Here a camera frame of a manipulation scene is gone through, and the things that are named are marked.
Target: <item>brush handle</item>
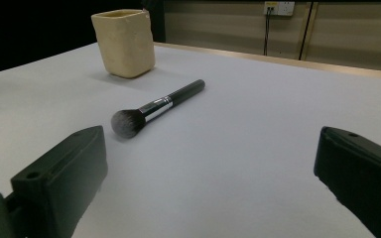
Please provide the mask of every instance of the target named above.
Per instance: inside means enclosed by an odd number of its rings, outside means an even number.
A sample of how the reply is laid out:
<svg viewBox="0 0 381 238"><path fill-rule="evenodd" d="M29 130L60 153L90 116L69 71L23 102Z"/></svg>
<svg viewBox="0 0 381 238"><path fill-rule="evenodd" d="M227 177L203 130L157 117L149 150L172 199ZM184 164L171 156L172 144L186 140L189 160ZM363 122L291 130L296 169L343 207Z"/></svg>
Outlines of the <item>brush handle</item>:
<svg viewBox="0 0 381 238"><path fill-rule="evenodd" d="M186 101L188 98L194 96L195 94L201 92L205 87L205 82L202 79L185 86L171 94L168 95L172 99L173 105L175 107L182 102Z"/></svg>

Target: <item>table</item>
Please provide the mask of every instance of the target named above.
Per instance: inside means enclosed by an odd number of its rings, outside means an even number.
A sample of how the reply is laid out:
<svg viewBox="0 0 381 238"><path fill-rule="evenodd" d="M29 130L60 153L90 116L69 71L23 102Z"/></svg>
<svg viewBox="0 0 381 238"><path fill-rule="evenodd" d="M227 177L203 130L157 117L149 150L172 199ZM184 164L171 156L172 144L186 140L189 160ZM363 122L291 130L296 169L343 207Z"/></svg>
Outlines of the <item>table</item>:
<svg viewBox="0 0 381 238"><path fill-rule="evenodd" d="M110 127L196 79L136 137ZM68 135L102 125L109 173L73 237L373 237L314 176L321 127L381 145L381 72L156 44L108 74L97 44L0 71L0 192Z"/></svg>

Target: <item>ceramic cup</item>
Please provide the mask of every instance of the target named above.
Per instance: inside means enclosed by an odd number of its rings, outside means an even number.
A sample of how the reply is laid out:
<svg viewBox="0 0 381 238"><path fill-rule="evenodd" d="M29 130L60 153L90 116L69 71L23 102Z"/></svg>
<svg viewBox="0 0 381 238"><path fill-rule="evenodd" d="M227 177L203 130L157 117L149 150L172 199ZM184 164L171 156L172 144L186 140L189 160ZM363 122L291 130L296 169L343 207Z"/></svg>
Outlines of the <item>ceramic cup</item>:
<svg viewBox="0 0 381 238"><path fill-rule="evenodd" d="M91 15L106 70L134 78L155 65L154 42L148 12L123 9Z"/></svg>

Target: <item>makeup brush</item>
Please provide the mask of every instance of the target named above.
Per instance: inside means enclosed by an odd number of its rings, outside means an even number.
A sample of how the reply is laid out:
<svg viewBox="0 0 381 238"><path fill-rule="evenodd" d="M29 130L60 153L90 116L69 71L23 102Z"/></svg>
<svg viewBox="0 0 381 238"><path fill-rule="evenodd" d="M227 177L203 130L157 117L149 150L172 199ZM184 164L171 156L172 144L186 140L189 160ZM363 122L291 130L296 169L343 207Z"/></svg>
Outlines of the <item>makeup brush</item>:
<svg viewBox="0 0 381 238"><path fill-rule="evenodd" d="M199 79L165 97L147 103L138 109L118 111L111 118L112 129L117 135L123 138L132 138L138 134L149 121L199 93L204 87L205 82Z"/></svg>

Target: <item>silver ferrule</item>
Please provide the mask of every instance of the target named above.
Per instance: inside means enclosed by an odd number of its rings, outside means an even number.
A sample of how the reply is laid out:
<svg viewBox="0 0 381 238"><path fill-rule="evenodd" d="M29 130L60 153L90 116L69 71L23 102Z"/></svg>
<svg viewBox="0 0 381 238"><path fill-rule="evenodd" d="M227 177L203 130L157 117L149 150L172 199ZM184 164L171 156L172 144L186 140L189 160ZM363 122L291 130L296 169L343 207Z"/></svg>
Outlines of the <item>silver ferrule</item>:
<svg viewBox="0 0 381 238"><path fill-rule="evenodd" d="M149 122L153 118L167 111L172 106L172 98L170 98L169 96L165 96L140 107L138 110L140 110L144 115L145 121Z"/></svg>

